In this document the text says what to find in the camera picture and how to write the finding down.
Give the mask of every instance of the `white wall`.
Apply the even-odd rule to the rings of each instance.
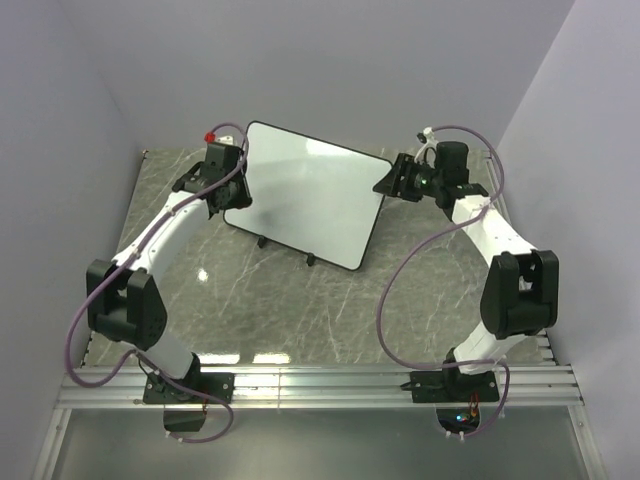
[[[0,2],[0,65],[0,477],[23,480],[84,272],[114,253],[139,162],[58,3]]]
[[[640,3],[577,0],[500,151],[514,223],[560,257],[554,349],[612,479],[640,478]]]
[[[497,142],[573,0],[61,3],[145,147],[254,119],[400,146],[450,122]]]

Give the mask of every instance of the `cable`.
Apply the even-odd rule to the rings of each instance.
[[[210,185],[209,187],[201,190],[198,193],[195,193],[195,194],[191,195],[190,197],[185,198],[181,202],[179,202],[176,205],[174,205],[174,207],[170,211],[168,211],[164,215],[162,215],[158,219],[158,221],[156,223],[154,223],[151,226],[151,228],[149,228],[149,231],[142,238],[140,243],[137,245],[136,250],[131,254],[131,256],[129,256],[129,258],[127,258],[122,263],[122,265],[120,265],[110,275],[108,275],[102,281],[102,283],[100,283],[100,285],[98,285],[95,288],[95,290],[93,290],[87,296],[85,301],[82,303],[82,305],[80,305],[80,308],[78,308],[78,310],[76,311],[75,315],[73,316],[73,320],[71,321],[71,326],[69,327],[69,331],[67,332],[67,336],[65,338],[64,368],[65,368],[65,371],[67,372],[67,375],[69,375],[71,380],[73,380],[77,385],[79,385],[81,387],[84,387],[84,388],[97,388],[97,387],[101,387],[101,386],[105,385],[106,383],[110,382],[113,379],[113,377],[115,377],[117,375],[118,371],[122,368],[122,366],[127,361],[127,359],[131,355],[134,355],[134,354],[137,353],[137,350],[135,350],[135,349],[131,349],[131,350],[126,351],[122,355],[122,357],[120,357],[120,360],[118,360],[116,365],[113,367],[113,370],[111,370],[111,372],[106,377],[104,377],[103,379],[98,380],[97,382],[88,382],[86,380],[83,380],[73,369],[73,361],[71,359],[71,344],[72,344],[73,335],[74,335],[74,333],[76,331],[76,328],[78,327],[78,324],[80,323],[80,320],[82,319],[84,313],[89,308],[89,305],[91,305],[91,303],[98,297],[98,295],[100,295],[102,292],[104,292],[106,290],[106,288],[109,285],[111,285],[111,283],[113,283],[113,281],[118,277],[118,275],[120,275],[124,270],[129,268],[135,262],[135,260],[137,258],[137,252],[143,250],[147,246],[147,244],[151,241],[153,236],[160,230],[160,228],[162,228],[162,226],[166,223],[167,220],[169,220],[169,218],[171,218],[173,215],[175,215],[175,213],[178,210],[180,210],[181,208],[184,208],[189,203],[191,203],[194,200],[197,200],[198,198],[201,198],[201,197],[203,197],[205,195],[208,195],[209,193],[211,193],[216,188],[218,188],[218,187],[224,185],[225,183],[227,183],[246,164],[247,155],[249,154],[249,139],[247,138],[247,134],[246,134],[245,130],[242,127],[240,127],[239,125],[235,124],[235,123],[226,122],[226,123],[221,123],[221,124],[216,125],[215,127],[213,127],[211,129],[210,133],[213,134],[217,130],[220,130],[221,128],[224,128],[224,127],[235,128],[236,130],[238,130],[238,132],[240,132],[240,134],[242,135],[242,138],[243,138],[243,140],[242,140],[243,154],[240,157],[240,159],[238,160],[238,163],[233,168],[233,170],[231,170],[231,172],[228,175],[226,175],[224,178],[222,178],[218,182],[214,183],[213,185]],[[150,364],[150,362],[144,357],[144,355],[142,355],[140,353],[138,353],[138,355],[139,355],[139,357],[140,356],[142,357],[142,359],[145,361],[145,363],[147,363],[148,365]],[[219,403],[223,407],[227,408],[227,410],[229,411],[229,417],[230,417],[229,424],[222,430],[221,434],[214,435],[213,437],[210,437],[209,440],[207,440],[207,439],[204,439],[204,440],[207,440],[207,441],[215,440],[216,438],[219,438],[221,435],[224,435],[224,433],[226,433],[229,430],[229,428],[231,428],[231,423],[233,423],[233,411],[231,410],[231,407],[228,404],[226,404],[226,402],[223,402],[220,399],[216,399],[215,397],[212,397],[211,395],[206,395],[206,394],[203,394],[203,393],[200,393],[200,392],[196,392],[195,390],[191,390],[191,389],[189,389],[187,387],[183,387],[182,385],[180,385],[180,384],[174,382],[173,380],[171,380],[163,372],[160,372],[160,375],[162,376],[162,378],[165,379],[165,381],[167,381],[167,383],[169,383],[173,387],[177,388],[178,390],[182,390],[183,392],[188,393],[190,395],[197,395],[200,398],[206,398],[209,401],[212,401],[212,402],[215,402],[215,403]],[[202,441],[190,441],[190,442],[187,442],[187,443],[202,443]]]
[[[402,269],[405,267],[405,265],[409,262],[409,260],[411,260],[426,245],[437,240],[438,238],[448,233],[453,233],[464,227],[468,227],[469,225],[472,225],[473,223],[479,221],[482,217],[486,215],[487,211],[489,210],[489,207],[500,197],[500,195],[504,190],[504,167],[502,165],[502,161],[500,160],[500,156],[498,155],[498,152],[496,152],[495,148],[493,148],[491,143],[489,143],[489,141],[484,136],[482,136],[480,133],[476,132],[475,130],[472,130],[467,127],[462,127],[459,125],[443,125],[441,127],[435,127],[433,129],[434,132],[441,131],[441,130],[462,130],[464,132],[474,135],[486,145],[492,157],[495,159],[496,166],[498,167],[498,172],[499,172],[498,188],[496,192],[489,197],[489,203],[482,208],[482,210],[478,215],[462,223],[452,224],[451,226],[447,227],[441,232],[430,235],[429,237],[427,237],[426,239],[418,243],[415,247],[413,247],[411,251],[404,257],[404,259],[400,262],[400,265],[398,266],[398,268],[396,268],[396,270],[391,275],[389,282],[382,290],[382,295],[380,296],[380,300],[376,308],[376,333],[378,335],[378,342],[380,343],[382,350],[384,350],[387,356],[397,364],[413,370],[440,370],[444,368],[462,367],[465,365],[500,365],[504,369],[505,381],[504,381],[504,392],[502,394],[502,398],[500,399],[500,402],[498,403],[498,406],[495,412],[493,413],[493,415],[491,415],[491,417],[489,417],[489,419],[486,422],[484,422],[484,424],[480,425],[480,427],[476,429],[474,432],[465,434],[465,437],[471,437],[473,435],[477,435],[478,433],[484,431],[485,429],[493,425],[498,419],[498,417],[500,416],[500,413],[502,412],[502,410],[504,409],[504,405],[507,401],[507,395],[509,394],[509,384],[511,382],[511,371],[509,370],[509,366],[507,365],[507,363],[504,360],[498,360],[497,362],[493,360],[466,360],[464,362],[453,362],[453,363],[445,363],[445,364],[407,362],[406,360],[402,360],[394,352],[391,351],[391,349],[387,345],[387,342],[384,338],[384,332],[382,330],[382,311],[384,309],[384,303],[387,299],[387,296],[389,295],[389,291],[391,290],[393,282],[395,282],[396,278],[398,277]]]

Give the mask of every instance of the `marble tabletop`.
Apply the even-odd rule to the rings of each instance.
[[[395,160],[397,150],[345,145]],[[153,219],[171,185],[195,162],[197,150],[152,150],[142,164],[119,249]],[[469,156],[471,180],[491,190],[482,151]],[[168,328],[204,363],[389,362],[375,332],[380,293],[400,260],[448,220],[432,200],[385,199],[362,267],[350,272],[287,247],[257,247],[254,235],[214,216],[175,258],[160,293]],[[384,332],[402,358],[441,361],[480,321],[487,266],[457,232],[427,246],[404,269],[387,299]],[[94,335],[86,365],[113,365],[120,344]],[[542,361],[535,338],[508,355],[515,364]]]

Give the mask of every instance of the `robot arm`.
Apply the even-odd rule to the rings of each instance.
[[[241,155],[239,147],[209,143],[204,161],[176,181],[163,210],[138,238],[111,262],[96,260],[87,270],[87,293],[91,293],[111,272],[135,255],[136,260],[130,267],[89,306],[89,327],[112,341],[141,351],[168,377],[188,387],[196,386],[199,381],[199,360],[166,328],[167,311],[157,285],[178,252],[214,214],[251,205],[244,170],[205,197],[175,211],[155,230],[143,249],[139,250],[138,245],[156,228],[161,216],[174,212],[185,199],[230,174]]]
[[[455,224],[477,217],[489,203],[489,195],[481,185],[469,183],[467,145],[431,139],[425,147],[435,151],[433,167],[400,154],[374,191],[412,202],[425,195],[433,197]],[[480,303],[482,321],[446,361],[497,362],[527,336],[555,324],[558,258],[524,240],[493,206],[462,230],[489,265],[489,274]],[[491,369],[490,364],[464,365],[459,373],[476,375]]]

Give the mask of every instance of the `white board surface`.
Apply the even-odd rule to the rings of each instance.
[[[259,122],[250,124],[247,183],[253,204],[225,221],[349,270],[360,267],[384,196],[372,191],[391,164]]]

